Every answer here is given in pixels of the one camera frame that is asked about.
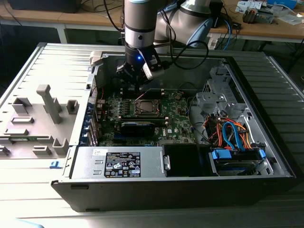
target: black cable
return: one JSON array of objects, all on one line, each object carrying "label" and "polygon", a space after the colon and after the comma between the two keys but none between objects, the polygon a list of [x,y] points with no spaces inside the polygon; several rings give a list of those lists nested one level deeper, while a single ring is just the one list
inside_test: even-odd
[{"label": "black cable", "polygon": [[173,43],[176,41],[176,33],[174,31],[174,29],[172,28],[172,26],[170,25],[170,21],[167,17],[167,14],[165,11],[161,11],[161,17],[162,19],[165,21],[165,23],[167,24],[167,26],[169,27],[169,44],[170,44],[170,57],[172,62],[174,61],[174,57],[173,57]]},{"label": "black cable", "polygon": [[6,8],[6,5],[5,5],[5,2],[3,1],[2,2],[3,3],[3,5],[4,5],[4,7],[5,7],[5,9],[6,9],[6,11],[14,18],[14,20],[15,21],[17,21],[18,22],[18,24],[20,24],[21,25],[21,23],[14,17],[14,15],[12,15],[12,13],[11,12],[9,12],[9,10],[8,10],[8,8]]},{"label": "black cable", "polygon": [[302,39],[302,41],[300,43],[300,46],[295,51],[294,56],[290,60],[290,64],[289,64],[289,66],[286,70],[287,73],[289,73],[291,71],[291,69],[295,66],[297,61],[302,57],[302,54],[304,53],[304,50],[302,50],[302,52],[299,55],[297,55],[297,52],[301,49],[303,42],[304,42],[304,38]]},{"label": "black cable", "polygon": [[188,116],[188,117],[189,117],[189,115],[190,115],[190,111],[191,111],[191,107],[192,107],[192,105],[193,105],[194,99],[195,99],[195,96],[193,97],[193,99],[192,99],[192,101],[191,101],[191,103],[190,103],[190,106],[189,106],[189,109],[188,109],[188,113],[187,113],[187,116]]},{"label": "black cable", "polygon": [[185,84],[189,84],[189,85],[193,86],[193,88],[195,88],[196,90],[199,91],[199,89],[198,89],[192,82],[183,82],[183,83],[181,83],[181,84],[179,85],[179,87],[177,88],[177,90],[180,90],[181,87],[182,87],[183,85],[185,85]]},{"label": "black cable", "polygon": [[[205,46],[205,48],[206,48],[206,55],[204,56],[203,60],[202,60],[198,65],[196,65],[196,66],[194,66],[194,67],[184,67],[184,66],[178,65],[178,64],[176,63],[176,61],[179,59],[179,57],[184,53],[184,51],[185,51],[187,48],[189,48],[192,44],[195,44],[195,43],[203,44],[203,45]],[[208,45],[207,45],[204,41],[195,40],[195,41],[192,41],[192,42],[188,43],[188,44],[180,51],[180,53],[179,53],[179,54],[176,56],[176,58],[174,59],[173,64],[174,64],[175,66],[177,66],[178,68],[183,69],[183,70],[193,70],[193,69],[195,69],[195,68],[198,68],[200,65],[202,65],[202,64],[205,62],[205,60],[206,60],[207,57],[208,57],[208,54],[209,54]]]},{"label": "black cable", "polygon": [[[195,68],[198,68],[200,65],[202,65],[208,54],[209,54],[209,48],[208,48],[208,45],[204,42],[204,41],[200,41],[200,40],[195,40],[195,41],[192,41],[190,42],[189,44],[186,45],[186,47],[184,47],[184,49],[182,49],[182,51],[176,56],[176,58],[174,59],[173,57],[173,43],[176,41],[176,33],[174,31],[174,29],[172,28],[172,26],[170,25],[170,22],[169,22],[169,19],[167,17],[167,14],[165,11],[161,11],[161,17],[162,19],[165,21],[165,23],[168,25],[168,27],[170,28],[170,31],[169,31],[169,37],[170,37],[170,56],[171,56],[171,59],[172,59],[172,64],[174,64],[175,66],[177,66],[178,68],[180,69],[183,69],[183,70],[192,70],[192,69],[195,69]],[[197,66],[194,66],[194,67],[183,67],[183,66],[180,66],[176,63],[176,61],[178,60],[178,58],[182,55],[182,53],[187,49],[189,48],[192,44],[195,44],[195,43],[201,43],[203,44],[205,47],[206,47],[206,55],[205,55],[205,58],[197,65]]]},{"label": "black cable", "polygon": [[[113,7],[113,8],[110,8],[109,11],[110,11],[110,10],[114,10],[114,9],[116,9],[116,8],[118,8],[118,7],[122,7],[122,6],[115,6],[115,7]],[[85,8],[83,8],[83,7],[81,7],[81,9],[84,10],[84,11],[86,11],[86,12],[89,12],[89,13],[102,13],[102,12],[106,12],[106,10],[101,10],[101,11],[89,11],[89,10],[86,10]]]},{"label": "black cable", "polygon": [[105,8],[106,14],[108,15],[108,18],[109,18],[111,24],[114,26],[114,28],[115,28],[117,31],[121,32],[121,29],[118,28],[118,27],[115,25],[114,21],[113,21],[112,18],[111,18],[109,9],[108,9],[108,7],[107,7],[107,5],[106,5],[106,0],[104,0],[104,8]]}]

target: table leg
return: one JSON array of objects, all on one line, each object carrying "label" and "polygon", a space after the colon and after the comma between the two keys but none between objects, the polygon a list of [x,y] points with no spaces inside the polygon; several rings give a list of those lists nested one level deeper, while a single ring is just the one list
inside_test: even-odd
[{"label": "table leg", "polygon": [[67,35],[66,35],[66,28],[64,26],[64,24],[58,24],[56,26],[58,35],[59,35],[59,39],[60,39],[60,43],[62,44],[67,44]]},{"label": "table leg", "polygon": [[209,39],[209,42],[208,42],[208,48],[209,50],[214,50],[216,45],[217,45],[217,42],[218,42],[218,39],[221,37],[221,33],[210,33],[210,39]]}]

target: blue cable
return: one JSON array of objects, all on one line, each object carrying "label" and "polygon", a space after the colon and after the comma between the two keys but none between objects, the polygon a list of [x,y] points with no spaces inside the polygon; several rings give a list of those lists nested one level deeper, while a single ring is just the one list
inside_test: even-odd
[{"label": "blue cable", "polygon": [[245,151],[245,148],[243,147],[242,142],[240,141],[239,137],[238,137],[238,129],[237,127],[232,123],[232,122],[226,122],[223,125],[223,138],[224,140],[227,142],[227,144],[233,149],[235,150],[234,146],[232,145],[232,143],[227,139],[227,135],[226,135],[226,127],[227,125],[231,125],[232,129],[234,131],[234,136],[237,142],[237,147],[241,150],[241,151]]},{"label": "blue cable", "polygon": [[228,28],[229,28],[229,38],[228,38],[227,44],[226,44],[226,46],[224,47],[223,51],[226,50],[226,48],[228,47],[229,42],[230,42],[230,38],[231,38],[231,26],[230,26],[230,24],[229,24],[228,21],[226,21],[226,20],[224,20],[224,21],[226,22],[226,24],[228,25]]}]

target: side panel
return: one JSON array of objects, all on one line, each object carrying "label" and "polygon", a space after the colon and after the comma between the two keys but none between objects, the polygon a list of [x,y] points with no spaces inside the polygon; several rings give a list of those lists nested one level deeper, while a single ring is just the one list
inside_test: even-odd
[{"label": "side panel", "polygon": [[294,186],[290,179],[63,184],[52,187],[75,211],[252,205]]}]

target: white sticker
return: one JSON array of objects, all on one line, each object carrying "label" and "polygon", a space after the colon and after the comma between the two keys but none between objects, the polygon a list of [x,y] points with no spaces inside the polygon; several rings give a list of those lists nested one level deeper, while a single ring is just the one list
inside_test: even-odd
[{"label": "white sticker", "polygon": [[93,156],[106,156],[108,149],[93,149]]}]

